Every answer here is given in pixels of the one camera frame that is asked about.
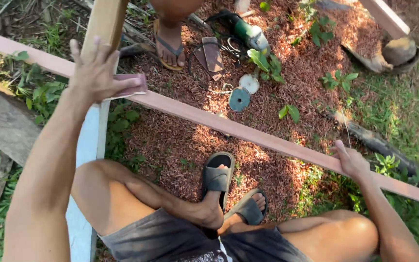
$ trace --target hand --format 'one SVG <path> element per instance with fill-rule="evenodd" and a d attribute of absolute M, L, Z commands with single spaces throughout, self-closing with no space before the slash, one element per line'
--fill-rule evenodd
<path fill-rule="evenodd" d="M 346 148 L 341 140 L 335 141 L 335 147 L 330 149 L 334 154 L 332 157 L 340 159 L 342 169 L 350 176 L 355 182 L 362 181 L 363 179 L 372 179 L 367 175 L 370 171 L 370 164 L 363 156 L 355 149 Z"/>
<path fill-rule="evenodd" d="M 119 51 L 111 53 L 111 45 L 100 45 L 100 38 L 95 37 L 95 48 L 87 58 L 80 57 L 76 40 L 70 41 L 70 49 L 75 61 L 75 72 L 69 80 L 71 96 L 85 101 L 89 106 L 95 102 L 110 98 L 126 88 L 142 84 L 140 79 L 113 79 L 114 67 L 119 59 Z"/>

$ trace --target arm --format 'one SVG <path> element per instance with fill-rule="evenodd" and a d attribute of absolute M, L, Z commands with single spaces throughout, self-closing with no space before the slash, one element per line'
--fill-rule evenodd
<path fill-rule="evenodd" d="M 6 216 L 3 261 L 69 261 L 66 211 L 82 123 L 95 101 L 111 97 L 139 79 L 113 80 L 119 52 L 99 45 L 82 61 L 71 41 L 75 73 L 54 114 L 33 145 Z"/>
<path fill-rule="evenodd" d="M 331 150 L 336 152 L 334 157 L 340 159 L 343 170 L 358 184 L 363 194 L 370 218 L 378 228 L 381 259 L 386 262 L 419 262 L 418 244 L 368 174 L 370 164 L 356 150 L 345 148 L 340 140 Z"/>

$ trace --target black slide sandal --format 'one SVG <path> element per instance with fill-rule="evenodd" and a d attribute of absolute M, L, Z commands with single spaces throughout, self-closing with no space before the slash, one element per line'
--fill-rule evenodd
<path fill-rule="evenodd" d="M 252 196 L 257 193 L 261 193 L 265 197 L 265 209 L 263 211 L 260 211 L 257 202 L 252 198 Z M 224 215 L 224 220 L 230 218 L 233 214 L 238 213 L 245 218 L 248 225 L 256 226 L 261 223 L 261 220 L 263 220 L 267 211 L 268 198 L 266 197 L 266 194 L 263 190 L 254 188 L 244 195 L 242 199 Z"/>
<path fill-rule="evenodd" d="M 218 168 L 221 164 L 227 168 Z M 208 190 L 221 191 L 219 205 L 223 212 L 226 209 L 227 195 L 230 181 L 234 173 L 235 159 L 231 153 L 217 152 L 212 154 L 203 165 L 201 176 L 203 178 L 201 199 L 205 198 Z"/>

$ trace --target green angle grinder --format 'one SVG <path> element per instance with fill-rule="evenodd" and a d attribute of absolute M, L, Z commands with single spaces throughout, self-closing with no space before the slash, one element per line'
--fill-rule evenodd
<path fill-rule="evenodd" d="M 208 17 L 205 21 L 218 21 L 230 31 L 233 37 L 239 39 L 248 48 L 253 48 L 265 56 L 269 56 L 271 48 L 261 28 L 247 24 L 240 15 L 223 9 L 217 14 Z"/>

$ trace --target foot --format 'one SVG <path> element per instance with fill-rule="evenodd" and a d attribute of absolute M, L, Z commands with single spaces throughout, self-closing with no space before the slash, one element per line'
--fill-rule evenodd
<path fill-rule="evenodd" d="M 167 27 L 165 23 L 160 21 L 158 28 L 158 36 L 169 44 L 174 50 L 177 50 L 182 44 L 182 25 L 177 23 L 174 27 Z M 172 67 L 183 67 L 185 62 L 185 54 L 181 52 L 178 57 L 164 47 L 158 40 L 156 41 L 158 55 Z"/>
<path fill-rule="evenodd" d="M 227 168 L 221 164 L 218 168 Z M 219 196 L 221 191 L 208 191 L 201 205 L 202 223 L 201 225 L 208 229 L 219 229 L 224 222 L 224 213 L 219 205 Z"/>
<path fill-rule="evenodd" d="M 260 211 L 263 211 L 265 209 L 266 205 L 266 199 L 261 193 L 254 194 L 252 196 L 253 200 L 256 201 L 258 208 Z M 238 213 L 233 214 L 228 219 L 226 219 L 223 223 L 223 226 L 218 229 L 218 235 L 222 235 L 226 232 L 226 230 L 230 229 L 233 226 L 241 225 L 243 227 L 247 226 L 247 221 L 243 216 L 241 216 Z"/>

